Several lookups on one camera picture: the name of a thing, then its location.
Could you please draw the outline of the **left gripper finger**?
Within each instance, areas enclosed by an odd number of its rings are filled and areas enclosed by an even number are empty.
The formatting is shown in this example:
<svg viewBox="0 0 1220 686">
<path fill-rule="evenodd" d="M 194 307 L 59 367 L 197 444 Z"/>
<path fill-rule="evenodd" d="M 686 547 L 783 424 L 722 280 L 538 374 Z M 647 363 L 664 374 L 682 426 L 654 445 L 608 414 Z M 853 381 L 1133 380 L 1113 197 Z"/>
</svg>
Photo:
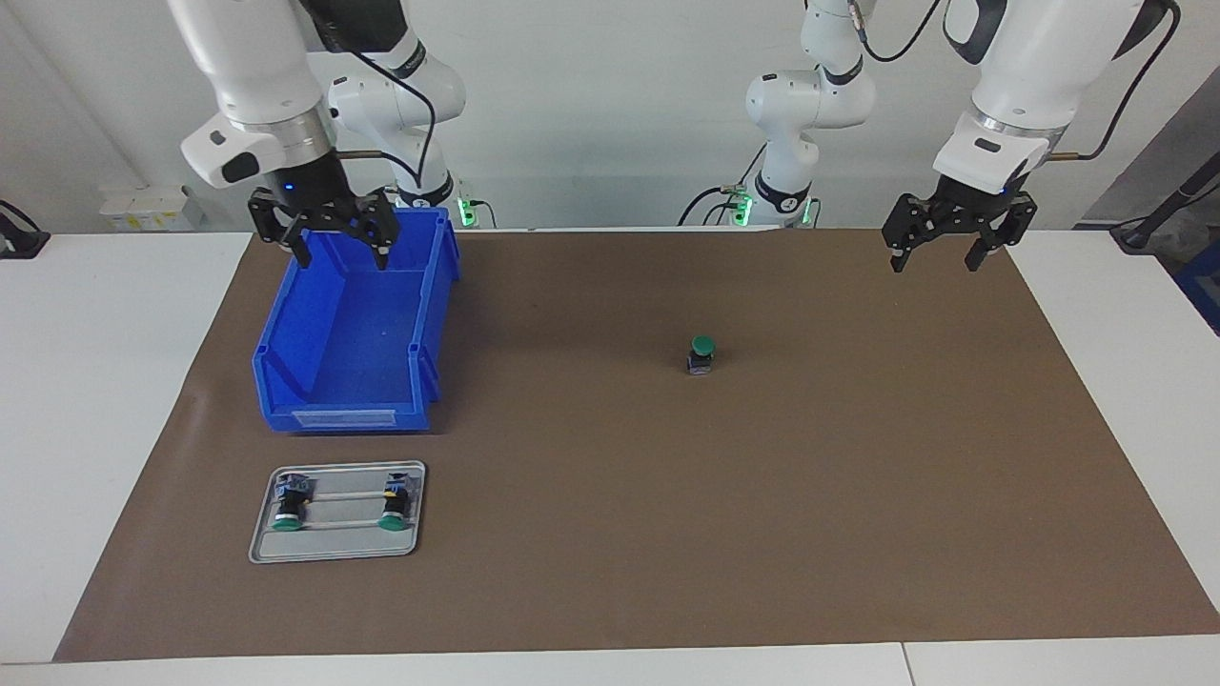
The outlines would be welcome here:
<svg viewBox="0 0 1220 686">
<path fill-rule="evenodd" d="M 942 234 L 939 225 L 943 218 L 946 200 L 937 195 L 919 198 L 911 192 L 903 192 L 898 197 L 882 226 L 882 238 L 891 251 L 893 272 L 902 273 L 916 248 Z"/>
<path fill-rule="evenodd" d="M 965 256 L 965 266 L 975 272 L 985 260 L 1002 248 L 1016 247 L 1024 239 L 1028 223 L 1032 222 L 1038 208 L 1028 192 L 1017 192 L 1015 198 L 1002 212 L 974 212 L 967 226 L 977 238 Z"/>
</svg>

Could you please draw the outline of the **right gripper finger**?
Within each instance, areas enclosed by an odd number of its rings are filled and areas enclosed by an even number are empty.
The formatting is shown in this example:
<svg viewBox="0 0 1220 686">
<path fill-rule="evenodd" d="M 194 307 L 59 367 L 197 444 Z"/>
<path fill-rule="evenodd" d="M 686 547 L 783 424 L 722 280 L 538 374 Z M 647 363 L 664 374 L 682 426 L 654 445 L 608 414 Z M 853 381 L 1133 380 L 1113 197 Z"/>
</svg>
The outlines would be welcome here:
<svg viewBox="0 0 1220 686">
<path fill-rule="evenodd" d="M 292 253 L 293 260 L 300 269 L 310 269 L 311 251 L 306 244 L 299 214 L 285 212 L 285 208 L 267 188 L 253 190 L 249 197 L 249 214 L 257 239 L 267 247 L 279 247 L 283 251 Z"/>
<path fill-rule="evenodd" d="M 372 251 L 376 269 L 389 266 L 390 251 L 400 234 L 396 208 L 386 190 L 373 190 L 355 198 L 353 238 Z"/>
</svg>

